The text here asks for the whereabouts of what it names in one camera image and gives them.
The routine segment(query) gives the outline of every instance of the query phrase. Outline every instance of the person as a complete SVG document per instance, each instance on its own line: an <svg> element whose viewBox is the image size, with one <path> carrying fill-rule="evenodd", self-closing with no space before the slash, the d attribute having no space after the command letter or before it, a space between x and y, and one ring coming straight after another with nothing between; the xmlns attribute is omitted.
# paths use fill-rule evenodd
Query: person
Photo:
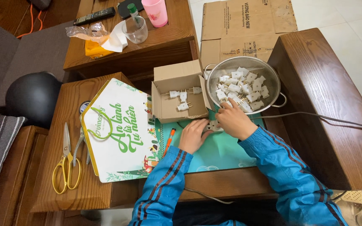
<svg viewBox="0 0 362 226"><path fill-rule="evenodd" d="M229 98L222 103L218 127L238 138L245 152L256 158L259 170L279 193L276 209L288 225L347 225L339 207L330 201L333 192L310 172L298 153L279 136L251 122ZM135 203L130 226L173 225L173 214L184 185L184 174L195 151L213 131L202 135L208 119L192 121L182 131L178 148L171 146L150 173L142 196ZM220 225L245 225L228 219Z"/></svg>

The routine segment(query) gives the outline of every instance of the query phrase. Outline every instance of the hand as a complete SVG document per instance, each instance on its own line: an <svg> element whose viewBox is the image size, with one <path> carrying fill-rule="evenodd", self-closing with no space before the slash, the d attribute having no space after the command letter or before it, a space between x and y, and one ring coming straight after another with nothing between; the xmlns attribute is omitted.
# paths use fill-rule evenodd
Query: hand
<svg viewBox="0 0 362 226"><path fill-rule="evenodd" d="M203 145L209 134L213 133L213 130L208 130L202 135L202 131L209 122L208 119L198 119L185 126L181 134L178 148L190 154L194 154L195 151Z"/></svg>
<svg viewBox="0 0 362 226"><path fill-rule="evenodd" d="M229 101L233 107L226 102L220 104L224 108L220 108L215 115L217 121L220 122L217 127L221 127L232 137L245 140L256 131L258 126L251 122L233 99L229 98Z"/></svg>

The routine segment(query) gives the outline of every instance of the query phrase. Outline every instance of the black phone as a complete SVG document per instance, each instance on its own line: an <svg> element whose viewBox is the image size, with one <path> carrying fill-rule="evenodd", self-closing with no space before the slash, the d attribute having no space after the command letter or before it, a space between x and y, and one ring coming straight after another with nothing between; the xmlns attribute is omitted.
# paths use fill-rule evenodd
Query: black phone
<svg viewBox="0 0 362 226"><path fill-rule="evenodd" d="M118 4L118 13L121 18L128 18L131 16L127 6L131 3L134 3L138 12L143 10L142 0L125 0Z"/></svg>

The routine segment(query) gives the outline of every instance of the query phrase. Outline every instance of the green cord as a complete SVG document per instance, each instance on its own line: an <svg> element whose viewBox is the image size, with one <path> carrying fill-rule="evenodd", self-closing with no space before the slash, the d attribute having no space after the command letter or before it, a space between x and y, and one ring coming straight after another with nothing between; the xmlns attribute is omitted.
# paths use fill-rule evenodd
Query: green cord
<svg viewBox="0 0 362 226"><path fill-rule="evenodd" d="M100 113L101 115L103 115L104 117L107 118L108 124L110 125L110 132L108 133L107 136L105 136L105 137L100 137L100 136L97 135L95 132L93 132L93 130L87 130L87 131L88 131L88 132L91 132L91 133L92 133L95 137L97 137L98 139L102 139L102 140L107 139L107 138L108 138L109 136L111 136L111 134L113 133L113 124L111 124L110 118L109 118L103 111L101 111L101 110L99 110L99 109L97 109L97 108L95 108L95 107L91 107L90 109L97 111L98 113Z"/></svg>

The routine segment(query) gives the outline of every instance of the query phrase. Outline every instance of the sticker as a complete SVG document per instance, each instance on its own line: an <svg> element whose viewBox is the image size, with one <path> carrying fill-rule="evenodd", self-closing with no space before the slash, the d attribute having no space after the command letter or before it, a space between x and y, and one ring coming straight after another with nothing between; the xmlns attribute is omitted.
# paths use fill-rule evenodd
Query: sticker
<svg viewBox="0 0 362 226"><path fill-rule="evenodd" d="M79 107L79 114L82 114L82 112L86 109L86 107L90 104L90 100L86 100L83 102Z"/></svg>

